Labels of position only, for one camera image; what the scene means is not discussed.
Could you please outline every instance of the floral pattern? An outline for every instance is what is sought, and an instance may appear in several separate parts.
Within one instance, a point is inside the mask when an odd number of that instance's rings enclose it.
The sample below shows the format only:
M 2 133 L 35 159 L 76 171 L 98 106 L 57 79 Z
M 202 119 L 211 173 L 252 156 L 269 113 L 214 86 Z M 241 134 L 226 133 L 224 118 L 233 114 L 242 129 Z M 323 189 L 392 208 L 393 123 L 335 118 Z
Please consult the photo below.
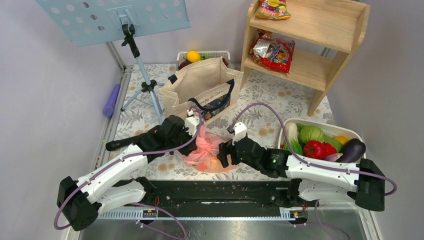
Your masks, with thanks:
M 175 73 L 174 64 L 147 64 L 147 72 L 151 79 L 165 83 L 168 76 Z M 234 64 L 235 69 L 240 69 L 240 64 Z M 133 73 L 125 96 L 125 102 L 141 87 L 143 77 L 137 65 Z M 159 91 L 156 91 L 159 102 L 162 103 Z M 290 82 L 272 75 L 253 70 L 240 92 L 237 107 L 218 118 L 207 126 L 211 133 L 232 137 L 226 130 L 233 119 L 246 106 L 262 102 L 274 108 L 283 120 L 288 118 L 302 118 L 321 123 L 335 125 L 335 119 L 330 109 L 327 97 L 319 105 L 312 117 L 308 117 L 308 109 L 314 90 L 294 82 Z M 140 94 L 124 112 L 120 113 L 119 123 L 114 139 L 120 140 L 147 132 L 158 124 L 155 109 L 150 103 L 149 94 Z M 276 117 L 268 109 L 256 106 L 250 108 L 241 117 L 248 127 L 250 138 L 266 148 L 276 148 L 281 126 Z M 122 150 L 111 152 L 109 160 L 115 158 Z M 239 164 L 237 168 L 228 172 L 206 173 L 196 170 L 183 162 L 181 155 L 166 154 L 159 157 L 133 172 L 127 178 L 147 177 L 150 180 L 276 180 L 259 173 L 259 171 Z

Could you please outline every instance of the chip bag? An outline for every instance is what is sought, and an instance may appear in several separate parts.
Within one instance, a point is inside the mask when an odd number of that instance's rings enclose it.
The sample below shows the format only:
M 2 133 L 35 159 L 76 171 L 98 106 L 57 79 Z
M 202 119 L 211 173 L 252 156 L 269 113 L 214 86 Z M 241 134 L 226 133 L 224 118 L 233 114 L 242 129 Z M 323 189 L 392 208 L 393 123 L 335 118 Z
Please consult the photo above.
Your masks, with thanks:
M 256 16 L 263 19 L 289 19 L 292 15 L 287 12 L 286 0 L 260 0 L 261 4 Z
M 250 49 L 254 63 L 275 72 L 290 73 L 295 41 L 273 38 L 272 33 L 258 29 L 259 37 Z
M 233 170 L 236 166 L 231 164 L 230 155 L 227 156 L 229 166 L 226 168 L 223 168 L 223 165 L 217 159 L 217 155 L 220 152 L 219 145 L 228 142 L 230 139 L 206 132 L 206 124 L 203 124 L 196 138 L 197 149 L 188 156 L 183 155 L 182 159 L 187 165 L 195 166 L 201 172 L 221 173 Z

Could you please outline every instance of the beige tote bag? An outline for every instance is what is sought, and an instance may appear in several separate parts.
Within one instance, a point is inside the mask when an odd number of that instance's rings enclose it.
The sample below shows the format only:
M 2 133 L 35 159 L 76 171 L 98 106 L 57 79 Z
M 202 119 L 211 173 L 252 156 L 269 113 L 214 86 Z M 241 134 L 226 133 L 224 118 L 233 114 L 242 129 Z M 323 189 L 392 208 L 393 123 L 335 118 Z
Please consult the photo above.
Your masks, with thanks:
M 159 89 L 165 114 L 186 119 L 197 105 L 206 124 L 237 106 L 243 72 L 228 68 L 221 58 L 194 62 L 170 76 Z

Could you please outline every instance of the black handle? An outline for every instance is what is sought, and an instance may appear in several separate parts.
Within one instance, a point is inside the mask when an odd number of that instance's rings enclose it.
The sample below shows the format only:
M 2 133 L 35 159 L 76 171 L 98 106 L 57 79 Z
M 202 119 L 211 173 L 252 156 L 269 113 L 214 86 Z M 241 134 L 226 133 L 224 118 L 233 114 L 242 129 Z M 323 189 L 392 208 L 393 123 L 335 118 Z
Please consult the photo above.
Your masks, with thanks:
M 222 100 L 222 102 L 221 102 L 218 106 L 216 106 L 216 107 L 213 107 L 213 108 L 205 108 L 205 107 L 201 106 L 201 105 L 199 104 L 199 102 L 198 102 L 198 101 L 197 101 L 194 97 L 193 97 L 193 98 L 190 98 L 190 99 L 189 99 L 189 101 L 192 101 L 193 103 L 195 103 L 195 104 L 198 106 L 198 108 L 199 108 L 200 110 L 203 110 L 203 111 L 206 111 L 206 112 L 212 112 L 212 111 L 215 111 L 215 110 L 217 110 L 217 109 L 220 109 L 220 108 L 222 108 L 225 104 L 227 104 L 227 102 L 230 100 L 231 92 L 233 92 L 233 89 L 234 89 L 234 79 L 231 79 L 231 80 L 227 81 L 226 83 L 227 83 L 227 84 L 229 84 L 229 90 L 228 90 L 228 93 L 227 93 L 227 95 L 225 96 L 224 100 Z
M 106 150 L 108 150 L 109 152 L 118 150 L 122 147 L 125 147 L 134 143 L 134 141 L 137 140 L 137 138 L 139 137 L 140 136 L 133 136 L 133 137 L 125 138 L 122 140 L 108 142 L 106 143 Z

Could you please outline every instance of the shelf board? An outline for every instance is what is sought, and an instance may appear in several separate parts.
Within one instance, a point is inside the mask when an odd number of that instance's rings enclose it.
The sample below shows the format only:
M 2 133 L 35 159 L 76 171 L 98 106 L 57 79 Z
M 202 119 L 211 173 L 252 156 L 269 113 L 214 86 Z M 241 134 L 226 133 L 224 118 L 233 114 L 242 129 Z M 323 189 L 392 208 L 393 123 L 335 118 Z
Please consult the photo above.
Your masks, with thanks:
M 268 70 L 252 61 L 250 56 L 244 61 L 244 66 L 274 75 L 279 78 L 324 91 L 327 87 L 327 80 L 331 68 L 332 60 L 307 51 L 294 49 L 293 60 L 291 61 L 290 74 Z
M 271 20 L 254 16 L 250 20 L 250 26 L 345 53 L 351 52 L 357 30 L 357 17 L 340 14 L 337 10 L 342 9 L 341 6 L 319 9 L 316 5 L 301 4 L 311 4 L 309 1 L 292 1 L 287 1 L 287 11 L 291 14 L 290 19 Z M 363 3 L 354 1 L 339 2 L 342 4 L 352 2 L 350 4 L 355 7 L 357 7 L 356 4 L 360 4 L 359 7 L 363 5 Z

